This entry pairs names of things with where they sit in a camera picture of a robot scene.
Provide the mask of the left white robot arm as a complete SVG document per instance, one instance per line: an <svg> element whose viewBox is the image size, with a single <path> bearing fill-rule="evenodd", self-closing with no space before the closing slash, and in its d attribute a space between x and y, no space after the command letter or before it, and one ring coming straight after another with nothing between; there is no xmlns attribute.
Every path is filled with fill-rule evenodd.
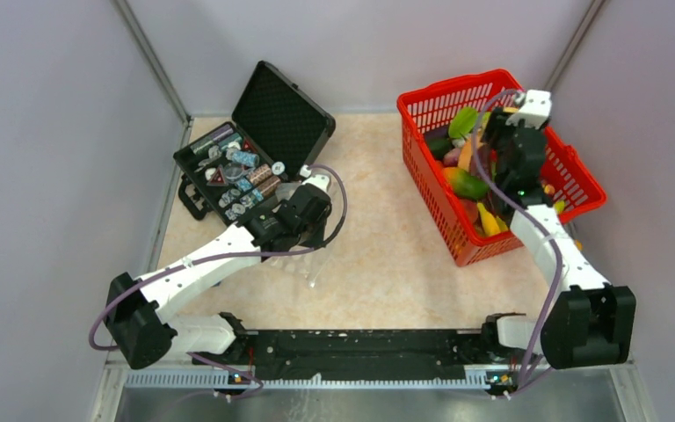
<svg viewBox="0 0 675 422"><path fill-rule="evenodd" d="M326 246L324 231L332 210L329 187L329 177L311 176L275 209L251 209L240 222L173 264L138 278L116 276L90 334L104 326L114 342L112 349L132 369L157 363L180 333L171 326L172 319L192 299L269 258L304 255Z"/></svg>

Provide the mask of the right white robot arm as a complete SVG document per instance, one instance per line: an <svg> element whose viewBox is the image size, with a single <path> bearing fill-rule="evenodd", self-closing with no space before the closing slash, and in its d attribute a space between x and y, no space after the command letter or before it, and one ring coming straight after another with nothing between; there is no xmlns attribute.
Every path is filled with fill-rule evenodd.
<svg viewBox="0 0 675 422"><path fill-rule="evenodd" d="M544 317L500 314L488 318L492 331L480 338L483 356L503 362L522 349L565 369L621 364L628 359L636 298L615 287L592 266L566 232L541 184L547 161L544 127L515 120L495 109L483 132L493 155L484 159L496 185L494 215L526 247L552 293Z"/></svg>

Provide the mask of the clear zip top bag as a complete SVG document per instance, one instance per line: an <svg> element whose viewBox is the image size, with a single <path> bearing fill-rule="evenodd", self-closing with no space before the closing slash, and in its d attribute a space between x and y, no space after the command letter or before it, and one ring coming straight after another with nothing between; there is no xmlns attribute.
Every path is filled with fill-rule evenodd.
<svg viewBox="0 0 675 422"><path fill-rule="evenodd" d="M288 230L288 237L277 241L289 248L289 254L269 258L268 267L300 279L310 288L316 286L330 258L330 243L344 222L340 215L333 214L333 192L325 175L276 188L274 212Z"/></svg>

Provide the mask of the green starfruit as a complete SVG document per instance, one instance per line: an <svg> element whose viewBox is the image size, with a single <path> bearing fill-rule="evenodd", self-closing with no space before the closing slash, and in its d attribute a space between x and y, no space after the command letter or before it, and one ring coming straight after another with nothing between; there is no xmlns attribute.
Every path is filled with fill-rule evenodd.
<svg viewBox="0 0 675 422"><path fill-rule="evenodd" d="M479 112L472 106L462 107L449 123L447 134L451 139L471 136L478 128Z"/></svg>

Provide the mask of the red plastic basket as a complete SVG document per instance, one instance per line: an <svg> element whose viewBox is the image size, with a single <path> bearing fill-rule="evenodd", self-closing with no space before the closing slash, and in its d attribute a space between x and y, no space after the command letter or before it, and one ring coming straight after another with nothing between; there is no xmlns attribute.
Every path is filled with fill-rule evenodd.
<svg viewBox="0 0 675 422"><path fill-rule="evenodd" d="M517 89L519 83L505 69L456 76L401 94L396 101L402 119L403 161L458 266L466 266L521 246L511 233L480 236L468 219L461 200L446 182L436 158L427 148L425 133L445 126L464 106L480 109L493 95ZM555 199L566 208L563 223L602 207L605 191L580 160L576 150L564 144L552 128L541 175L555 188Z"/></svg>

